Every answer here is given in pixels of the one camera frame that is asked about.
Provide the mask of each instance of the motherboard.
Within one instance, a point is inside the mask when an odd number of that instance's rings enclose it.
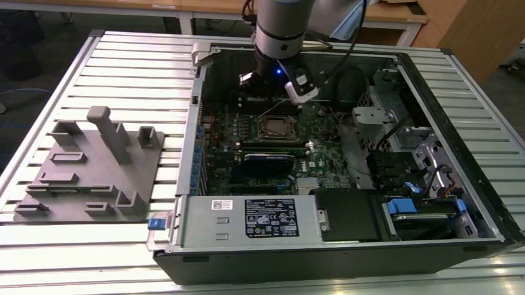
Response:
[[[277,99],[205,110],[207,195],[293,195],[353,186],[338,135],[345,118],[330,107]]]

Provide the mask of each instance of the metal bracket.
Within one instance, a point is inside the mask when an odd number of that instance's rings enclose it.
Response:
[[[326,210],[318,210],[320,229],[322,232],[330,231],[329,218],[326,217]]]
[[[159,219],[166,219],[166,225],[170,226],[174,220],[174,212],[173,211],[166,211],[166,212],[157,212],[154,215],[151,215],[151,218],[159,218]],[[158,251],[158,250],[165,250],[167,244],[166,243],[155,243],[155,234],[159,232],[159,230],[150,230],[149,231],[149,237],[146,239],[146,247],[150,252]]]
[[[193,46],[191,50],[191,63],[195,67],[202,66],[207,63],[206,59],[214,53],[211,52],[211,43],[198,42]]]

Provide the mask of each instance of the blue tab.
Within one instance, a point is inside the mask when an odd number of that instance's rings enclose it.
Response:
[[[149,220],[149,230],[166,230],[166,219],[151,218]]]
[[[412,199],[394,199],[386,203],[386,208],[390,214],[418,212]]]
[[[459,211],[461,213],[467,212],[467,205],[465,205],[464,200],[461,200],[461,199],[456,200],[456,207],[459,207]]]
[[[410,187],[410,190],[412,190],[412,192],[414,192],[414,193],[421,193],[421,190],[420,190],[420,188],[417,187],[417,186],[414,186],[412,183],[409,183],[409,182],[406,182],[405,183],[409,187]]]
[[[390,214],[396,214],[397,213],[397,208],[396,208],[396,204],[393,202],[388,202],[386,203],[386,208],[388,208],[388,212]]]

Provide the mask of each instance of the warning label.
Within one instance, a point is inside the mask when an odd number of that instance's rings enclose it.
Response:
[[[245,200],[249,238],[298,237],[294,199]]]

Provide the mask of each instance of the aluminum extrusion table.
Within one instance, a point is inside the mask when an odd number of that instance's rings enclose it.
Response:
[[[0,293],[107,294],[523,294],[525,248],[467,261],[432,275],[178,286],[146,249],[146,224],[20,226],[14,208],[55,140],[54,121],[81,120],[93,105],[113,108],[127,130],[154,125],[167,134],[150,212],[174,207],[178,163],[190,103],[190,53],[199,41],[247,44],[249,39],[95,32],[55,90],[0,177]],[[435,49],[358,45],[358,50],[410,54],[513,217],[525,228],[524,141],[453,55]],[[158,242],[167,236],[157,235]]]

